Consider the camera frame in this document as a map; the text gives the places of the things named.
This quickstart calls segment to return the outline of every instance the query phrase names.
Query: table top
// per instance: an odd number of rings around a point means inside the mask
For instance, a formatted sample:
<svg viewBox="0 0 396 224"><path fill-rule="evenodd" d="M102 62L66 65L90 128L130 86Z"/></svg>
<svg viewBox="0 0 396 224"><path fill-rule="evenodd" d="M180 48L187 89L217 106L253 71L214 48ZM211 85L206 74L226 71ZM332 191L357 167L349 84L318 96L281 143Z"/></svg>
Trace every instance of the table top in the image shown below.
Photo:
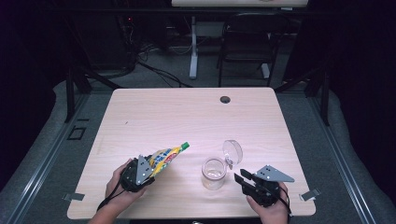
<svg viewBox="0 0 396 224"><path fill-rule="evenodd" d="M308 0L172 0L173 7L306 7Z"/></svg>
<svg viewBox="0 0 396 224"><path fill-rule="evenodd" d="M228 96L224 104L220 97ZM202 163L222 157L225 140L236 140L242 161L228 170L221 189L206 189ZM119 218L256 217L233 180L240 169L256 172L270 164L293 177L286 183L295 216L316 211L274 91L270 88L183 88L116 90L110 99L67 215L91 218L104 199L112 172L129 158L189 142Z"/></svg>

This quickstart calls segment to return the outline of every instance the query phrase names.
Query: clear glass cup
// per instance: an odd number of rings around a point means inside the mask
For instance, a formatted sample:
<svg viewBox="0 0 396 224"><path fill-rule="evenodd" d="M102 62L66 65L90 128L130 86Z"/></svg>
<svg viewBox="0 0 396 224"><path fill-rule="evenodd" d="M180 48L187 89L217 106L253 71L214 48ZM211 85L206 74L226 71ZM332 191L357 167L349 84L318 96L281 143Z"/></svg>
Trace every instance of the clear glass cup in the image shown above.
<svg viewBox="0 0 396 224"><path fill-rule="evenodd" d="M202 165L202 183L207 189L221 188L226 174L227 165L221 158L208 158Z"/></svg>

